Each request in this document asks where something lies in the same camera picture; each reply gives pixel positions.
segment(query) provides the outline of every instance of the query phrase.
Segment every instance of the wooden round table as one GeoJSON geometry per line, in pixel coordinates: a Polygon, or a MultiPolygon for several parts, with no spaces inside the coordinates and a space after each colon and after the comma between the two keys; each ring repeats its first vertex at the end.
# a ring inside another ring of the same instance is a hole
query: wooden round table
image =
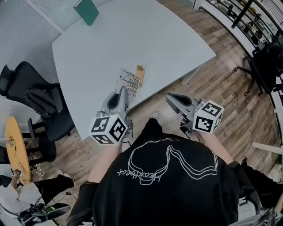
{"type": "Polygon", "coordinates": [[[31,182],[31,170],[27,157],[27,151],[19,125],[13,116],[8,118],[6,124],[6,140],[12,139],[12,144],[7,143],[7,153],[13,170],[20,170],[23,175],[19,181],[23,184],[31,182]]]}

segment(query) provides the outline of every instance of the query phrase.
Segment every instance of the wooden floor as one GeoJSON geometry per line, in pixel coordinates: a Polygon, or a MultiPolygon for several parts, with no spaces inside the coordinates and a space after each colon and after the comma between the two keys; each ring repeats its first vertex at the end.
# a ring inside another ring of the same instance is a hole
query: wooden floor
{"type": "MultiPolygon", "coordinates": [[[[255,149],[251,143],[256,141],[279,147],[279,130],[268,95],[263,94],[258,97],[258,88],[255,85],[250,95],[244,96],[250,77],[241,71],[233,71],[234,67],[243,64],[244,51],[232,36],[207,13],[193,11],[179,1],[160,0],[160,2],[191,26],[217,56],[206,63],[186,86],[176,81],[133,109],[129,113],[134,122],[134,138],[131,142],[141,133],[150,113],[154,110],[160,113],[164,132],[184,136],[179,129],[181,118],[167,105],[164,96],[168,92],[192,94],[196,98],[211,99],[225,108],[216,135],[232,157],[240,160],[246,155],[248,164],[268,173],[277,156],[255,149]]],[[[77,197],[79,186],[86,181],[101,149],[90,138],[82,141],[76,129],[72,131],[70,137],[56,142],[56,146],[56,160],[53,163],[42,164],[45,172],[43,178],[56,176],[57,169],[68,172],[77,185],[70,189],[70,192],[77,197]]],[[[73,205],[75,199],[72,196],[66,196],[61,202],[73,205]]],[[[60,217],[57,222],[63,226],[66,225],[67,216],[60,217]]]]}

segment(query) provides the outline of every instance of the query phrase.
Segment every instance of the person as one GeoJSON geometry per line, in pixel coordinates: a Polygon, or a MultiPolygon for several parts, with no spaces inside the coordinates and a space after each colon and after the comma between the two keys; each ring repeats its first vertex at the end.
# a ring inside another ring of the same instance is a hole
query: person
{"type": "Polygon", "coordinates": [[[164,134],[154,112],[132,146],[107,146],[80,187],[68,226],[229,225],[239,198],[259,198],[241,166],[215,135],[200,142],[164,134]]]}
{"type": "Polygon", "coordinates": [[[7,165],[0,174],[0,204],[15,214],[28,210],[31,204],[48,204],[56,195],[75,186],[71,177],[62,170],[58,170],[56,178],[29,183],[19,188],[19,170],[12,173],[10,165],[7,165]]]}
{"type": "Polygon", "coordinates": [[[247,159],[246,156],[243,156],[240,165],[256,189],[262,207],[266,209],[276,207],[277,212],[283,212],[283,184],[274,182],[260,171],[248,166],[247,159]]]}

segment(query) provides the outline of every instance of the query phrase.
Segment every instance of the wooden block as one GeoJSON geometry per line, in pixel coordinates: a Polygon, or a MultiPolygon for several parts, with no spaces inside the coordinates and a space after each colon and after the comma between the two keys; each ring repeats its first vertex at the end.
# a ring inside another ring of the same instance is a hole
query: wooden block
{"type": "Polygon", "coordinates": [[[137,76],[138,78],[140,78],[140,84],[139,84],[139,86],[141,87],[142,84],[143,84],[143,78],[144,78],[144,76],[145,76],[145,70],[144,70],[144,68],[143,68],[141,65],[138,65],[138,66],[137,66],[137,73],[136,73],[136,76],[137,76]]]}

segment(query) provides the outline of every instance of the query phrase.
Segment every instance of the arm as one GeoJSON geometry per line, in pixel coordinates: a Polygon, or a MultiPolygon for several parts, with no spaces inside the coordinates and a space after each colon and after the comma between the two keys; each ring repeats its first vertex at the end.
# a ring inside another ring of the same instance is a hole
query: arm
{"type": "MultiPolygon", "coordinates": [[[[19,194],[17,192],[17,173],[16,170],[13,173],[12,178],[1,175],[0,178],[0,197],[7,202],[19,202],[17,199],[19,194]]],[[[21,207],[21,203],[16,203],[16,207],[21,207]]]]}
{"type": "Polygon", "coordinates": [[[99,159],[96,161],[96,164],[93,166],[89,176],[89,182],[99,183],[101,179],[104,177],[108,168],[112,164],[112,162],[117,158],[117,156],[121,153],[122,143],[117,146],[107,146],[101,153],[99,159]]]}
{"type": "Polygon", "coordinates": [[[79,197],[68,217],[67,226],[78,226],[84,220],[89,220],[92,217],[93,198],[98,184],[112,162],[121,153],[121,149],[121,144],[104,148],[88,176],[88,181],[80,186],[79,197]]]}
{"type": "Polygon", "coordinates": [[[19,171],[18,169],[16,169],[13,173],[13,178],[10,182],[10,185],[15,189],[17,190],[17,180],[18,180],[18,174],[20,174],[21,171],[19,171]]]}
{"type": "Polygon", "coordinates": [[[194,131],[194,134],[198,137],[199,142],[208,146],[213,151],[213,153],[222,158],[227,163],[227,165],[233,162],[231,155],[222,146],[222,144],[214,134],[207,134],[196,131],[194,131]]]}

